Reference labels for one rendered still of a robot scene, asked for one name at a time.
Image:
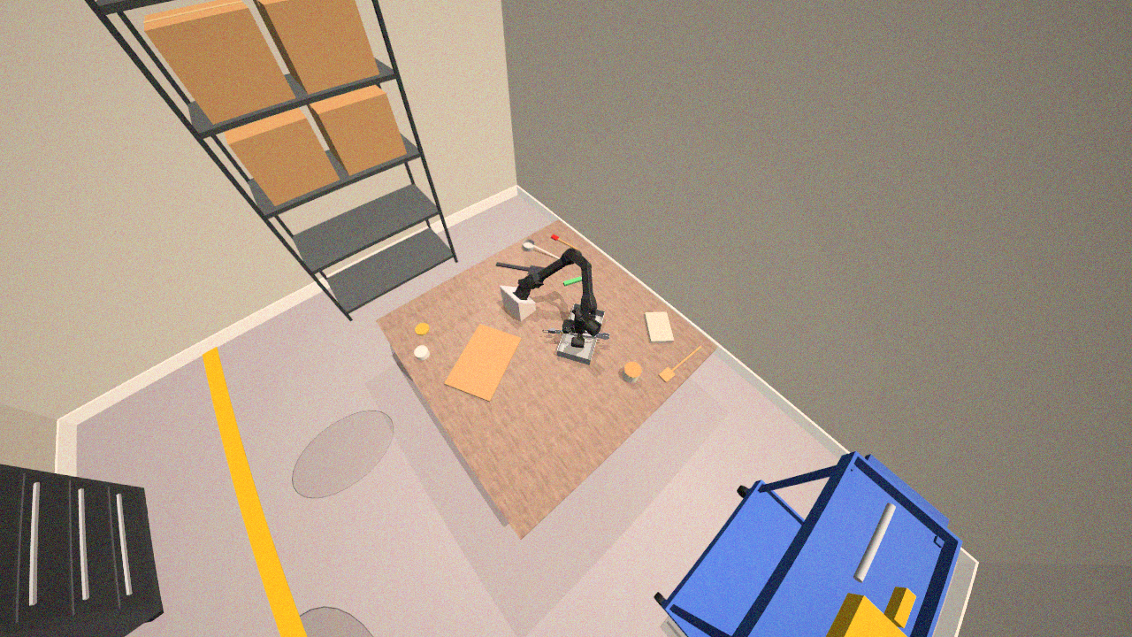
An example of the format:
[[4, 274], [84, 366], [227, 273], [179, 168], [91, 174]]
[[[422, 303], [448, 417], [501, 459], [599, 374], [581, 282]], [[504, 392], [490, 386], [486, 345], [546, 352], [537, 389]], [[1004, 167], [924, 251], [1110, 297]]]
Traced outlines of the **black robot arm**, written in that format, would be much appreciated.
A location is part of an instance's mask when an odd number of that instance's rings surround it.
[[[543, 279], [554, 275], [555, 272], [561, 270], [566, 265], [578, 265], [582, 272], [583, 295], [581, 298], [581, 308], [574, 308], [571, 313], [575, 315], [575, 324], [577, 326], [582, 326], [592, 337], [595, 337], [602, 324], [597, 321], [597, 299], [592, 291], [592, 265], [585, 257], [582, 257], [581, 251], [577, 249], [567, 249], [561, 253], [561, 258], [556, 259], [546, 269], [530, 274], [524, 279], [518, 279], [518, 287], [515, 289], [515, 293], [513, 294], [520, 301], [528, 301], [531, 289], [540, 289], [543, 285]], [[565, 319], [561, 324], [561, 332], [564, 334], [575, 333], [574, 321]]]

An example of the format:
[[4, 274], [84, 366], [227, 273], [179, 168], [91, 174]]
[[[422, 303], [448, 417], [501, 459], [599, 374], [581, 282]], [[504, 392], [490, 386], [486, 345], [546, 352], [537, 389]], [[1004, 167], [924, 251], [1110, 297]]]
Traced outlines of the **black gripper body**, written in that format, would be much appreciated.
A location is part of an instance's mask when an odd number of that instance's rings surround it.
[[[577, 324], [575, 324], [575, 321], [574, 321], [574, 327], [575, 327], [575, 332], [577, 332], [577, 337], [571, 337], [571, 347], [583, 348], [584, 347], [584, 338], [582, 337], [582, 335], [583, 335], [583, 333], [585, 330], [584, 330], [584, 328], [582, 326], [577, 326]], [[581, 335], [581, 337], [578, 337], [578, 335]]]

